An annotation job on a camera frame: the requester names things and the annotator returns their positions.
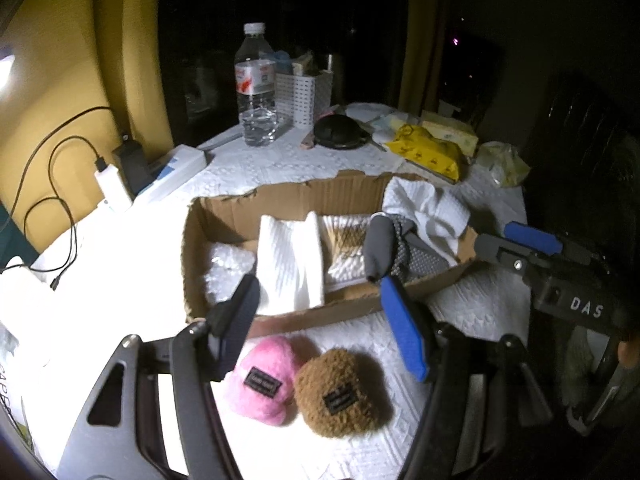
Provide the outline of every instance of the fabric label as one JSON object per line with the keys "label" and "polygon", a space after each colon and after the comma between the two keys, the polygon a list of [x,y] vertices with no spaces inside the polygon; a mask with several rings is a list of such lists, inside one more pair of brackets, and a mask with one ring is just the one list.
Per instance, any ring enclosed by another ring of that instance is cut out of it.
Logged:
{"label": "fabric label", "polygon": [[254,366],[244,380],[244,385],[251,388],[254,392],[273,399],[278,393],[278,389],[282,386],[282,383],[275,377],[271,377],[269,374],[260,370],[260,368]]}
{"label": "fabric label", "polygon": [[342,410],[346,410],[351,406],[356,400],[358,400],[358,396],[356,395],[356,392],[353,391],[351,383],[346,383],[344,386],[340,386],[334,391],[326,394],[323,399],[324,405],[329,410],[329,413],[335,415],[336,413],[340,413]]}
{"label": "fabric label", "polygon": [[269,59],[254,59],[236,64],[236,91],[244,95],[273,92],[275,63]]}

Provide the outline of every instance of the cardboard box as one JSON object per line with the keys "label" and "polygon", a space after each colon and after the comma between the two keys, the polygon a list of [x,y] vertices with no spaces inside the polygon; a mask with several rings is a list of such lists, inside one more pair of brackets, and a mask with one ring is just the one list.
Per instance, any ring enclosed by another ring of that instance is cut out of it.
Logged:
{"label": "cardboard box", "polygon": [[[191,203],[182,238],[182,276],[187,320],[203,317],[209,309],[204,289],[206,242],[235,244],[255,252],[260,216],[304,220],[309,211],[319,215],[372,214],[380,210],[386,184],[393,175],[365,176],[342,171],[335,178],[301,184],[260,186],[244,196],[197,198]],[[416,174],[397,175],[422,180]],[[476,233],[468,228],[460,239],[460,264],[406,285],[412,298],[424,298],[455,283],[473,260]],[[256,316],[249,337],[292,332],[366,316],[380,309],[378,288],[370,283],[325,295],[325,306],[279,316]]]}

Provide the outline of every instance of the black cable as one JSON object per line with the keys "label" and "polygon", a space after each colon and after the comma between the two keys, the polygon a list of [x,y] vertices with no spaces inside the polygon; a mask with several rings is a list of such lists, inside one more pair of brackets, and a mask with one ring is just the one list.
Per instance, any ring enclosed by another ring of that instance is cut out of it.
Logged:
{"label": "black cable", "polygon": [[56,133],[58,133],[62,128],[64,128],[68,124],[71,124],[76,119],[79,119],[83,115],[86,115],[89,112],[93,112],[95,110],[109,110],[109,111],[111,111],[111,107],[108,107],[108,106],[94,106],[94,107],[91,107],[91,108],[87,108],[86,110],[83,110],[80,113],[77,113],[76,115],[74,115],[70,119],[67,119],[65,122],[60,124],[60,126],[58,126],[57,128],[53,129],[52,131],[50,131],[47,135],[45,135],[43,137],[43,139],[38,143],[36,148],[31,152],[31,155],[29,156],[29,158],[27,160],[27,164],[25,165],[24,170],[22,170],[22,175],[20,176],[20,183],[18,184],[18,189],[15,192],[14,204],[11,206],[11,211],[9,211],[9,215],[7,216],[6,221],[4,222],[4,224],[2,224],[2,227],[0,227],[0,234],[11,223],[12,217],[14,216],[14,213],[15,213],[15,208],[18,205],[18,200],[20,200],[20,193],[22,192],[22,186],[24,185],[24,179],[27,176],[27,171],[29,169],[29,166],[31,165],[31,162],[33,161],[33,158],[40,151],[40,149],[44,146],[44,143],[47,142],[51,137],[53,137]]}
{"label": "black cable", "polygon": [[[49,140],[54,134],[56,134],[62,128],[64,128],[65,126],[67,126],[71,122],[75,121],[77,118],[80,118],[83,115],[85,115],[85,114],[87,114],[89,112],[92,112],[94,110],[111,110],[111,108],[108,107],[108,106],[95,106],[95,107],[92,107],[92,108],[88,108],[87,110],[84,110],[84,111],[80,112],[79,114],[74,115],[72,118],[70,118],[70,119],[66,120],[64,123],[60,124],[60,126],[58,126],[52,132],[49,132],[38,143],[36,148],[31,153],[29,159],[27,160],[27,164],[24,167],[24,170],[22,172],[22,176],[20,178],[20,184],[18,184],[18,190],[17,190],[16,195],[15,195],[14,204],[12,205],[12,209],[11,209],[11,212],[9,213],[9,216],[8,216],[7,220],[5,221],[4,225],[2,225],[2,227],[0,228],[0,234],[9,225],[9,222],[12,219],[12,215],[14,214],[15,208],[16,208],[17,203],[18,203],[18,200],[20,199],[20,192],[22,191],[22,186],[24,184],[24,180],[25,180],[25,177],[26,177],[26,174],[27,174],[27,170],[29,169],[29,166],[30,166],[31,162],[33,161],[33,158],[38,153],[40,148],[44,145],[45,142],[47,142],[47,140]],[[40,204],[42,204],[44,202],[48,202],[50,200],[57,201],[62,206],[62,208],[65,210],[66,216],[69,218],[69,225],[70,225],[69,252],[68,252],[68,255],[66,257],[65,263],[62,264],[61,266],[55,267],[53,269],[35,269],[32,266],[29,266],[27,264],[17,264],[17,265],[12,265],[12,266],[4,267],[4,268],[0,269],[0,272],[4,272],[5,270],[8,270],[8,269],[14,269],[15,267],[27,267],[29,270],[32,270],[34,272],[56,272],[57,270],[60,270],[61,272],[59,273],[59,275],[57,275],[53,279],[53,281],[51,282],[50,286],[51,286],[51,288],[53,290],[56,290],[56,287],[58,286],[58,283],[60,282],[60,278],[62,277],[62,275],[68,270],[69,267],[71,267],[71,265],[73,265],[73,263],[78,258],[78,231],[76,229],[76,222],[74,221],[74,218],[73,218],[73,215],[71,213],[71,209],[70,209],[68,203],[60,196],[60,194],[58,193],[58,190],[56,189],[55,184],[53,183],[53,157],[54,157],[56,151],[58,150],[58,148],[62,144],[64,144],[65,142],[67,142],[69,140],[82,140],[82,142],[87,144],[92,149],[92,151],[94,152],[96,168],[99,171],[102,171],[104,168],[106,168],[106,163],[105,163],[104,159],[100,156],[100,154],[98,153],[98,150],[96,150],[95,146],[93,145],[93,143],[89,139],[87,139],[85,137],[82,137],[82,136],[68,136],[68,137],[65,137],[64,139],[60,140],[60,142],[57,143],[53,147],[53,149],[51,150],[51,153],[49,154],[49,161],[47,163],[47,177],[49,179],[49,185],[51,186],[51,190],[53,191],[54,196],[44,197],[43,199],[38,200],[35,204],[31,205],[31,207],[27,210],[27,212],[24,215],[24,221],[23,221],[23,224],[22,224],[22,227],[23,227],[22,231],[26,235],[27,218],[29,217],[29,214],[37,206],[39,206]]]}

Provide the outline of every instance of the bottle label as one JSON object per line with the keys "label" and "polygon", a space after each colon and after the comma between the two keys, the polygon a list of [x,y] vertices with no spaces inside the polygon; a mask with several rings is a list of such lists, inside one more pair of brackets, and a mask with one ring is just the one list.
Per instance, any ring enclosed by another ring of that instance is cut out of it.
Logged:
{"label": "bottle label", "polygon": [[236,91],[244,95],[273,92],[274,65],[269,59],[254,59],[236,64]]}

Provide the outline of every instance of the white charger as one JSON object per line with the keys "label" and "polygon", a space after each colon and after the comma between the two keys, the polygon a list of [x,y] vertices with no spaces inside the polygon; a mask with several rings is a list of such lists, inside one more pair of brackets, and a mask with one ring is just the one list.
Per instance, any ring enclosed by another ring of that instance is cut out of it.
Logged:
{"label": "white charger", "polygon": [[109,164],[102,171],[95,171],[94,177],[102,190],[104,201],[112,211],[123,213],[133,205],[120,171],[113,164]]}

